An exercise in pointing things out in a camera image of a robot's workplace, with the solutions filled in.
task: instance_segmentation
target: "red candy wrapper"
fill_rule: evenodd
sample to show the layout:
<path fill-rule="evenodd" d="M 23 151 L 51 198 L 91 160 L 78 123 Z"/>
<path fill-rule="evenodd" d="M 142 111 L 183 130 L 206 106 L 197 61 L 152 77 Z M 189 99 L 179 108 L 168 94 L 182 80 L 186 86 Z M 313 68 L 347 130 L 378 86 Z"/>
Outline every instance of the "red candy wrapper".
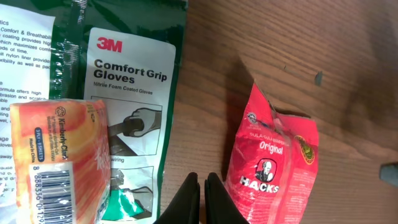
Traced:
<path fill-rule="evenodd" d="M 315 122 L 276 112 L 252 88 L 225 187 L 251 224 L 300 223 L 318 172 Z"/>

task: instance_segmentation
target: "orange plastic packet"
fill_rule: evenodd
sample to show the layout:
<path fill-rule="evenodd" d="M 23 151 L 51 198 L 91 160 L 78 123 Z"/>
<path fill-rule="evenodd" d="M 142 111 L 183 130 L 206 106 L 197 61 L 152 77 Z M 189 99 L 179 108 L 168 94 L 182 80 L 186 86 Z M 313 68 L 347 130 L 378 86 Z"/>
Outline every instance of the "orange plastic packet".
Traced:
<path fill-rule="evenodd" d="M 11 123 L 17 223 L 99 223 L 110 184 L 104 103 L 14 104 Z"/>

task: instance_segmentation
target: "green glove packaging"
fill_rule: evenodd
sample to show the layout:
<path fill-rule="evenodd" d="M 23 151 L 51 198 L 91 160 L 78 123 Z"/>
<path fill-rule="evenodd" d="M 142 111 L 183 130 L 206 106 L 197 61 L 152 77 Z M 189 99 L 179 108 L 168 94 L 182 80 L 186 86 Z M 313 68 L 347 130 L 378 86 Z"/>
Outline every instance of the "green glove packaging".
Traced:
<path fill-rule="evenodd" d="M 0 78 L 1 107 L 59 98 L 106 104 L 111 193 L 104 223 L 153 223 L 159 216 L 187 6 L 182 0 L 0 0 L 0 68 L 8 74 Z M 0 122 L 2 139 L 10 135 L 7 118 Z M 9 139 L 0 149 L 12 155 Z M 13 223 L 12 159 L 0 159 L 0 169 L 10 171 L 0 172 L 0 215 Z"/>

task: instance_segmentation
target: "white barcode label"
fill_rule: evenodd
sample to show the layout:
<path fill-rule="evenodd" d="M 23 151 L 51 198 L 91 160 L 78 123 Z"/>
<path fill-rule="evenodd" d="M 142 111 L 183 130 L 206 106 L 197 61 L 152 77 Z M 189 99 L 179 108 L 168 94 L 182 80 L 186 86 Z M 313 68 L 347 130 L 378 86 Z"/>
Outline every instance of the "white barcode label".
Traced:
<path fill-rule="evenodd" d="M 35 224 L 75 224 L 76 203 L 71 162 L 30 165 Z"/>

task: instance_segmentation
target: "wood grain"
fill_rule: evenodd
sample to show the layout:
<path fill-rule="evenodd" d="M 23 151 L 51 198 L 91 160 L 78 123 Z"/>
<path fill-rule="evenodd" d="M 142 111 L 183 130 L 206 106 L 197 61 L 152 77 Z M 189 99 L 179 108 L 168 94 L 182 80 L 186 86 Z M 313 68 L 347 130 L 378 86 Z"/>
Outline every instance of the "wood grain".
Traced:
<path fill-rule="evenodd" d="M 398 223 L 398 188 L 378 177 L 398 161 L 397 12 L 393 0 L 190 1 L 162 210 L 189 172 L 202 191 L 209 172 L 226 175 L 254 77 L 318 124 L 302 223 Z"/>

